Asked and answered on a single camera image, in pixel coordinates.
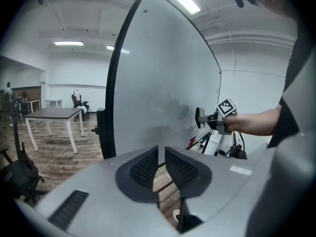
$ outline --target table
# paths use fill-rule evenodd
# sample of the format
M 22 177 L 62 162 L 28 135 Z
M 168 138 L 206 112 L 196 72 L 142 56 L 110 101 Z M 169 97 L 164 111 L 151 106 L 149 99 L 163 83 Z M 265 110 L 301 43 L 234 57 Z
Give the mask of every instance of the table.
M 55 103 L 55 107 L 62 107 L 62 101 L 63 101 L 63 99 L 47 99 L 47 100 L 45 100 L 45 102 L 47 104 L 49 103 L 49 106 L 47 106 L 47 107 L 53 107 L 51 105 L 51 103 Z
M 31 138 L 31 141 L 33 143 L 35 150 L 38 151 L 39 149 L 38 149 L 37 144 L 35 142 L 29 121 L 30 120 L 45 121 L 47 123 L 49 136 L 51 136 L 49 121 L 63 121 L 63 122 L 66 122 L 70 142 L 71 142 L 71 145 L 73 147 L 74 153 L 76 154 L 78 151 L 77 151 L 77 148 L 76 148 L 76 145 L 74 142 L 73 133 L 71 131 L 70 120 L 73 117 L 75 117 L 77 114 L 79 114 L 81 135 L 84 136 L 81 108 L 43 108 L 37 112 L 27 114 L 25 116 L 26 126 L 28 128 L 29 135 L 30 135 L 30 138 Z
M 29 104 L 31 105 L 31 112 L 33 112 L 33 103 L 38 102 L 39 103 L 39 109 L 41 109 L 40 106 L 40 99 L 29 99 L 26 101 L 21 101 L 21 103 L 19 103 L 19 108 L 21 111 L 21 104 L 28 104 L 28 112 L 30 113 L 30 108 L 29 108 Z

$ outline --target white curved panel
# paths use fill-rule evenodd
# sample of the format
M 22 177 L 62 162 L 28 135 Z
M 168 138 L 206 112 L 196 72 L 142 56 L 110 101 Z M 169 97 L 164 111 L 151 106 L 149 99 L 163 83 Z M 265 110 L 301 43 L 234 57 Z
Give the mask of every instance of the white curved panel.
M 159 146 L 188 147 L 206 134 L 197 107 L 212 113 L 220 68 L 192 23 L 166 0 L 142 0 L 127 30 L 114 90 L 116 154 Z

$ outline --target black chair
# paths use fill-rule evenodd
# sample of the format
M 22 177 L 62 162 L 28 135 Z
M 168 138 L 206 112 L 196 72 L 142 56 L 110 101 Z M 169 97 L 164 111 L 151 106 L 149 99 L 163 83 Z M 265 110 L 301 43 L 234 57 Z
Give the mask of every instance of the black chair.
M 9 165 L 4 167 L 0 171 L 0 177 L 5 189 L 14 198 L 20 198 L 22 195 L 25 197 L 24 202 L 28 202 L 30 199 L 35 204 L 36 196 L 46 194 L 45 191 L 37 191 L 36 186 L 41 180 L 44 179 L 39 175 L 39 170 L 34 165 L 34 162 L 27 156 L 25 152 L 24 143 L 22 142 L 22 150 L 20 149 L 20 142 L 18 136 L 17 119 L 19 117 L 18 112 L 14 112 L 15 103 L 19 99 L 11 102 L 10 114 L 13 117 L 14 139 L 15 148 L 17 151 L 18 160 L 12 161 L 6 154 L 8 148 L 1 148 L 0 153 L 4 155 Z
M 87 103 L 89 103 L 89 101 L 84 101 L 83 103 L 81 102 L 81 95 L 80 95 L 80 101 L 77 101 L 75 94 L 71 95 L 71 99 L 73 100 L 74 103 L 74 108 L 77 108 L 78 106 L 85 106 L 87 108 L 87 112 L 84 114 L 84 111 L 81 110 L 81 114 L 82 114 L 82 120 L 85 120 L 85 118 L 89 118 L 89 106 L 87 105 Z M 79 119 L 79 115 L 75 116 L 75 121 Z

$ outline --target ceiling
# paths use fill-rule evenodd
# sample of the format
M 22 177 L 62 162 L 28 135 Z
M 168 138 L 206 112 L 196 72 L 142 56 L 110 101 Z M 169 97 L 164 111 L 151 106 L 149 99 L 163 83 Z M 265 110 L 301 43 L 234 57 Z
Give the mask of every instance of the ceiling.
M 74 52 L 111 56 L 120 27 L 135 0 L 28 0 L 20 9 L 8 34 L 33 48 L 49 53 Z M 234 0 L 194 0 L 201 11 L 190 15 L 173 0 L 210 45 L 261 43 L 291 48 L 296 37 L 295 23 L 265 8 L 245 2 L 243 9 Z M 55 46 L 58 40 L 82 40 L 84 47 Z

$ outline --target dark tabletop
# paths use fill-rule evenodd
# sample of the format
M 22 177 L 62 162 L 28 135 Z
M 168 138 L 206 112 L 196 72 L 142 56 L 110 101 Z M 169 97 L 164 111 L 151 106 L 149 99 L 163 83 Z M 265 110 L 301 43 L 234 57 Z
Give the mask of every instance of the dark tabletop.
M 27 114 L 25 117 L 37 119 L 69 119 L 80 110 L 79 108 L 43 108 L 39 111 Z

